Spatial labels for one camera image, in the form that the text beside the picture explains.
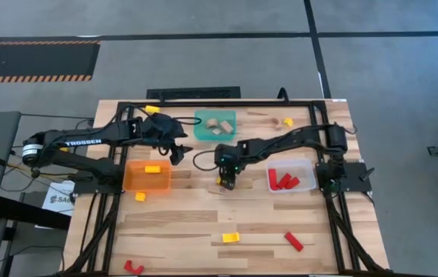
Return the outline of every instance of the wooden tabletop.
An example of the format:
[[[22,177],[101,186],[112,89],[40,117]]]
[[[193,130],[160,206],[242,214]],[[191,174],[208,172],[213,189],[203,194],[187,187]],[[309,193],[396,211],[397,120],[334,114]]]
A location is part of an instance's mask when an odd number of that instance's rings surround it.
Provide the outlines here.
[[[117,104],[116,100],[99,102],[95,127],[109,121]],[[326,100],[326,107],[331,123],[353,127],[347,102]],[[161,112],[173,117],[193,116],[198,109],[204,108],[161,108]],[[289,131],[288,127],[276,131],[273,118],[292,118],[292,128],[309,125],[309,113],[303,107],[227,109],[234,109],[237,114],[234,145],[239,139],[268,139]],[[136,112],[137,115],[145,117],[140,112]],[[179,139],[178,144],[191,146],[194,150],[173,167],[169,194],[148,193],[144,203],[135,201],[135,193],[122,195],[109,274],[128,274],[123,269],[127,259],[131,259],[133,265],[144,265],[144,273],[156,275],[337,272],[325,202],[318,190],[272,194],[267,188],[266,162],[260,162],[248,165],[238,175],[233,191],[225,195],[211,193],[209,190],[216,186],[218,172],[195,169],[192,157],[198,152],[214,149],[216,144],[198,142],[193,135],[193,126],[183,127],[189,137]],[[356,136],[348,135],[347,139],[349,151],[345,154],[346,160],[361,159]],[[90,146],[87,156],[106,157],[108,151],[106,145]],[[128,160],[167,158],[156,149],[142,146],[130,149],[128,156]],[[294,149],[271,155],[267,161],[295,158],[308,158],[314,164],[316,152],[306,148]],[[213,155],[204,154],[198,161],[204,168],[212,167]],[[346,198],[354,235],[374,260],[387,268],[373,205],[361,193],[346,193]],[[67,265],[71,265],[79,254],[91,199],[91,195],[84,195],[76,200],[65,245]],[[92,237],[98,201],[96,199],[86,241]],[[240,242],[222,242],[222,234],[234,232],[239,232]],[[291,232],[304,244],[301,252],[286,241],[286,232]],[[340,238],[345,264],[350,268],[346,240],[341,233]],[[102,266],[104,245],[105,238],[99,246],[96,269]]]

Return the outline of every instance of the hazard stripe mat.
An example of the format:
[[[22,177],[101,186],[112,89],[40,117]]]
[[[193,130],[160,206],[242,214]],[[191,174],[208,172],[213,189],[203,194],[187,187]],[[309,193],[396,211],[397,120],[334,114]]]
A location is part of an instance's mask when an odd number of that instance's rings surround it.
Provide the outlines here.
[[[86,82],[100,41],[0,42],[0,82]]]

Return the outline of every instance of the yellow block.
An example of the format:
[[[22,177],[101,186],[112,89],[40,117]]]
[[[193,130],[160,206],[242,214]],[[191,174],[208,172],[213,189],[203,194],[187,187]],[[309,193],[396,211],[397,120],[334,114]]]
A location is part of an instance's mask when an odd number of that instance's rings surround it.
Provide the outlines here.
[[[138,202],[144,202],[145,201],[145,193],[137,192],[135,194],[135,200],[138,201]]]
[[[160,166],[158,166],[158,165],[147,165],[145,167],[145,173],[160,173]]]
[[[238,242],[239,241],[239,233],[233,233],[233,234],[222,234],[222,240],[224,243],[228,242]]]
[[[155,107],[155,106],[151,106],[151,105],[147,105],[145,107],[145,111],[148,112],[148,113],[160,112],[160,108],[159,107]]]
[[[285,124],[287,124],[289,127],[292,127],[293,124],[294,124],[294,121],[293,121],[292,118],[284,118],[284,119],[283,119],[283,122],[284,122]]]

